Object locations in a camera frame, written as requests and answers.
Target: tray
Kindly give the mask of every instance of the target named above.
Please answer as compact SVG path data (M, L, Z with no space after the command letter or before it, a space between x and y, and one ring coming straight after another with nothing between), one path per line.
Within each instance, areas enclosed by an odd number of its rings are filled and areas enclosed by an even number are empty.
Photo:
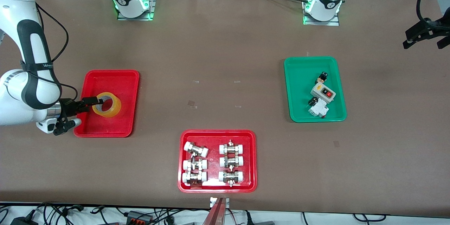
M92 108L77 115L82 124L74 129L77 137L127 137L133 130L139 73L135 70L93 70L86 74L82 97L111 92L122 102L116 116L104 118Z
M308 101L317 77L325 71L328 73L324 83L336 92L336 97L329 103L329 111L325 118L314 117L308 110ZM338 63L333 57L290 57L284 61L284 74L286 75L286 89L288 92L289 113L294 122L331 122L343 121L347 118L344 93L342 91L341 77Z
M219 158L223 155L219 154L219 145L227 144L229 140L233 140L235 144L243 145L244 165L239 166L236 170L243 172L244 180L239 184L230 187L224 182L219 182L219 171L225 170L220 168ZM181 180L183 170L183 160L191 157L183 148L186 142L194 142L197 146L205 146L209 148L206 159L208 160L208 181L203 182L200 187L190 187L185 185ZM257 187L257 166L256 166L256 136L250 130L204 130L194 129L186 130L180 138L180 157L178 164L178 188L183 193L250 193Z

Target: green tray containing electrical components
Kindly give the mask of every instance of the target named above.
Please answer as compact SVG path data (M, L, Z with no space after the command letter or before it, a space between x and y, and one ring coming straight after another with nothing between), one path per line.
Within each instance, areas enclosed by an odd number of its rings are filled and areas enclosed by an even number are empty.
M319 75L325 71L328 78L325 85L336 92L334 100L327 105L329 111L325 118L312 116L308 110L309 100L313 97L311 89ZM286 89L288 91L289 113L297 123L333 122L347 118L341 77L338 62L331 56L320 57L290 57L284 60Z

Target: red tray containing metal fittings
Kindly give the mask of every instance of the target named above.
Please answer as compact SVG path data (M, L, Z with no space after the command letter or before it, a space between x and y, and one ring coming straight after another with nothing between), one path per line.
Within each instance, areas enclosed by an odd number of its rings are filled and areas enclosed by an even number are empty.
M82 97L95 97L111 92L119 98L122 108L116 116L102 117L92 110L77 115L81 125L74 129L77 137L127 137L133 130L135 106L139 87L139 72L135 70L93 70L86 74ZM103 105L107 110L111 100Z
M219 180L219 172L225 170L220 167L219 158L224 155L219 153L219 145L232 141L235 145L243 145L243 165L235 170L243 172L243 181L230 187L229 184ZM182 181L183 161L191 158L191 154L184 150L186 142L196 146L204 146L209 151L206 156L208 162L207 181L201 185L190 186ZM180 157L178 164L178 188L183 193L250 193L257 187L256 166L256 135L250 130L204 130L190 129L183 132L180 138Z

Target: tape roll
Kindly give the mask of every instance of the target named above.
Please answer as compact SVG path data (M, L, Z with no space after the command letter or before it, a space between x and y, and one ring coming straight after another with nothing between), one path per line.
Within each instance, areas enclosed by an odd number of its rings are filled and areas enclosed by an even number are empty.
M116 116L120 112L120 108L122 108L122 103L120 102L120 99L118 99L111 92L100 93L97 95L97 98L103 100L103 102L105 102L106 100L112 100L112 105L111 108L109 108L106 111L102 110L103 105L95 105L94 107L92 107L92 110L94 110L96 114L105 118L111 118Z

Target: table surface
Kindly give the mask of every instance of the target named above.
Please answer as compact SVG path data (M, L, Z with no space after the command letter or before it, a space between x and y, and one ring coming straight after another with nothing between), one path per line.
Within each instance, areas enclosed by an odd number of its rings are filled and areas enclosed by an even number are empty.
M403 49L415 1L346 0L341 26L325 27L303 25L301 5L285 0L158 0L152 22L116 21L109 0L37 0L70 33L61 82L81 90L92 69L140 72L134 132L1 127L0 199L207 208L226 196L233 209L450 216L449 49ZM436 0L422 9L440 15ZM44 21L55 55L65 36ZM11 39L0 50L0 73L19 67ZM294 123L283 61L326 55L339 64L347 119ZM257 189L180 192L186 129L253 130Z

